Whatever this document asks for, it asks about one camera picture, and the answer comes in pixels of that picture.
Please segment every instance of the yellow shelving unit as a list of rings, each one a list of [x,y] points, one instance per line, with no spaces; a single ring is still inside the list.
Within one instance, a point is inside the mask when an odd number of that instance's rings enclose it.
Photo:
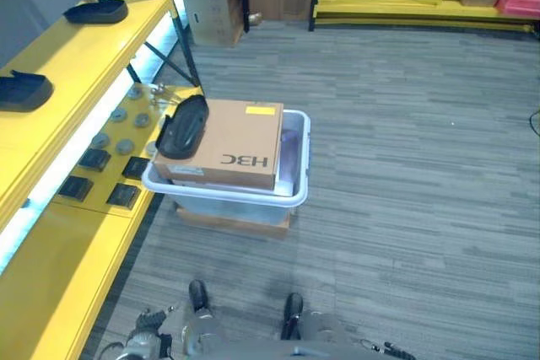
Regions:
[[[108,121],[100,130],[111,139],[105,169],[76,167],[71,173],[94,182],[84,202],[55,196],[0,276],[0,314],[5,319],[2,359],[75,359],[84,347],[153,196],[139,180],[125,179],[122,170],[131,156],[150,158],[145,146],[157,138],[160,117],[175,108],[152,105],[150,86],[133,86],[143,91],[143,97],[121,102],[127,119]],[[202,93],[200,88],[167,89],[183,99]],[[150,116],[149,126],[133,125],[139,113]],[[115,152],[116,142],[123,138],[135,145],[129,155]],[[116,183],[140,189],[131,210],[105,203]]]
[[[316,25],[386,24],[532,32],[535,20],[496,8],[463,6],[458,0],[312,0]]]
[[[116,24],[60,18],[0,70],[39,73],[54,86],[35,111],[0,112],[0,231],[157,23],[175,10],[172,0],[126,2],[128,15]]]

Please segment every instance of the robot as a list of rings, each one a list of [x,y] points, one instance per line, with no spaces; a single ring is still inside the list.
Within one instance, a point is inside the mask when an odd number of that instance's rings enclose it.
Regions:
[[[383,347],[366,340],[362,341],[361,347],[348,344],[345,329],[338,320],[330,314],[305,312],[304,300],[298,293],[287,297],[280,341],[230,342],[224,328],[213,316],[204,282],[194,280],[188,290],[193,316],[183,328],[181,339],[182,354],[190,359],[284,360],[291,356],[302,356],[305,360],[378,360],[379,354],[386,354],[405,360],[416,360],[414,356],[390,342],[385,342]],[[153,314],[148,311],[140,314],[126,345],[113,343],[104,351],[121,345],[122,353],[116,360],[172,358],[172,336],[159,333],[166,317],[164,310]]]

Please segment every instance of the black foot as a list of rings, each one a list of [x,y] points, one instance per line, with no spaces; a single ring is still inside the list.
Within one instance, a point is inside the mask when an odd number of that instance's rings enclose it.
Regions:
[[[285,302],[283,310],[283,329],[281,330],[282,341],[297,341],[300,333],[298,330],[298,319],[304,310],[304,299],[298,293],[291,293]]]
[[[208,294],[204,282],[193,280],[189,283],[189,299],[192,301],[193,312],[203,308],[209,309]]]
[[[298,293],[291,293],[287,297],[285,302],[285,309],[283,311],[283,321],[289,322],[289,320],[295,316],[302,314],[304,310],[304,299]]]

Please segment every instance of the cable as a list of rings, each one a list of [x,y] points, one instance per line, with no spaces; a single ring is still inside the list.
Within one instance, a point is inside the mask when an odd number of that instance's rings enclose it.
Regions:
[[[536,113],[532,113],[531,116],[529,117],[529,126],[531,126],[531,129],[534,131],[535,134],[537,134],[539,137],[540,137],[540,133],[537,131],[537,129],[534,127],[534,125],[532,124],[532,118],[536,115],[536,114],[540,114],[540,110],[537,111]]]
[[[103,355],[107,350],[112,349],[113,347],[120,347],[121,349],[124,348],[124,344],[121,341],[113,341],[112,343],[109,343],[107,346],[105,346],[103,349],[101,349],[100,355],[98,356],[98,360],[101,360]]]

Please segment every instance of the white plastic bin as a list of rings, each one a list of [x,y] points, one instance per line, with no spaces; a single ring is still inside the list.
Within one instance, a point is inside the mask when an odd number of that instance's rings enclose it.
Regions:
[[[143,184],[153,192],[172,197],[188,212],[279,225],[293,208],[301,205],[307,198],[311,120],[302,111],[284,110],[282,128],[283,131],[290,130],[300,134],[292,196],[280,196],[277,192],[262,194],[232,186],[225,188],[211,185],[174,185],[162,179],[152,163],[148,164],[143,173]]]

